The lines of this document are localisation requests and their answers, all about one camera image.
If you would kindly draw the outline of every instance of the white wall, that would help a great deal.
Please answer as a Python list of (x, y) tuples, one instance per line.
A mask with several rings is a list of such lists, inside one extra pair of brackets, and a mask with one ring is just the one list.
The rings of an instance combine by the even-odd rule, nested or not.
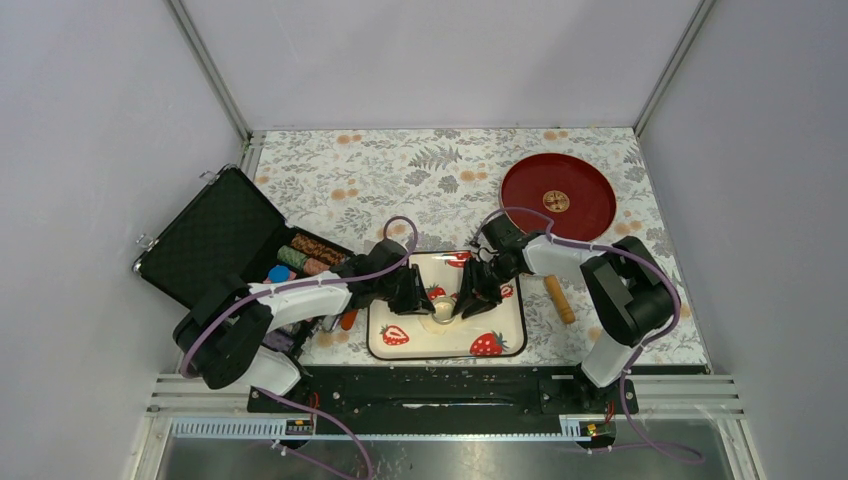
[(257, 130), (631, 126), (698, 0), (187, 0)]
[(118, 478), (176, 302), (130, 273), (237, 159), (163, 1), (0, 4), (0, 478)]
[(770, 479), (844, 478), (848, 3), (718, 2), (643, 138)]

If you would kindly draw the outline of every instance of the strawberry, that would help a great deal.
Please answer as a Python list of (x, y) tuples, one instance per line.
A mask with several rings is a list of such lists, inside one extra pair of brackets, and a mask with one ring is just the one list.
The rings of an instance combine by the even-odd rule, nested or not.
[(506, 347), (503, 335), (498, 332), (484, 333), (474, 340), (468, 353), (475, 357), (502, 355)]
[(513, 295), (514, 292), (515, 292), (515, 289), (512, 288), (512, 285), (509, 285), (509, 284), (501, 285), (501, 297), (509, 298)]
[(380, 335), (383, 336), (383, 343), (386, 345), (403, 345), (409, 341), (409, 335), (397, 325), (384, 325), (380, 330)]
[(457, 252), (449, 256), (451, 260), (445, 260), (446, 264), (451, 267), (462, 268), (465, 266), (465, 262), (471, 258), (471, 252)]
[(438, 297), (444, 297), (445, 295), (447, 295), (445, 289), (438, 285), (433, 285), (427, 289), (427, 298), (429, 298), (431, 302)]

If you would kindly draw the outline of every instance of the round red tray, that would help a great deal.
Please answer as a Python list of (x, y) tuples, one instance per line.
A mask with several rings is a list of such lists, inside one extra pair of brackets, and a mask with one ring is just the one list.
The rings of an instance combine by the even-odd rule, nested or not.
[[(590, 241), (612, 224), (615, 192), (606, 177), (583, 160), (541, 153), (509, 169), (501, 183), (501, 205), (535, 210), (554, 219), (554, 234)], [(544, 230), (547, 225), (530, 213), (507, 215), (525, 232)]]

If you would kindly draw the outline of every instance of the cream colored tray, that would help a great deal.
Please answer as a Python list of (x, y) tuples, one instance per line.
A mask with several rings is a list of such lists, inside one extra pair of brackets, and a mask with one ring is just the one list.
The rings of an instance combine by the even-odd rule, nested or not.
[[(431, 300), (456, 298), (462, 280), (462, 264), (469, 252), (415, 253)], [(518, 282), (501, 288), (503, 303), (467, 320), (457, 316), (441, 325), (430, 315), (395, 315), (386, 302), (374, 302), (368, 312), (368, 350), (383, 360), (513, 356), (521, 353), (527, 335)]]

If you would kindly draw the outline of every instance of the gray floor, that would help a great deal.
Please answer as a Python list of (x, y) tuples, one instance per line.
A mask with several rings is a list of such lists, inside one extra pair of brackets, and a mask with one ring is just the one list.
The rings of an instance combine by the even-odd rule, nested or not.
[[(619, 422), (617, 443), (639, 439)], [(367, 442), (378, 479), (722, 479), (732, 478), (718, 433), (706, 421), (654, 421), (654, 440), (684, 443), (700, 450), (707, 462), (687, 466), (645, 450), (608, 455), (567, 453), (564, 442)], [(281, 457), (269, 442), (172, 439), (159, 480), (331, 479), (337, 478), (303, 460)], [(350, 475), (365, 476), (352, 442), (314, 441), (303, 453), (331, 463)]]

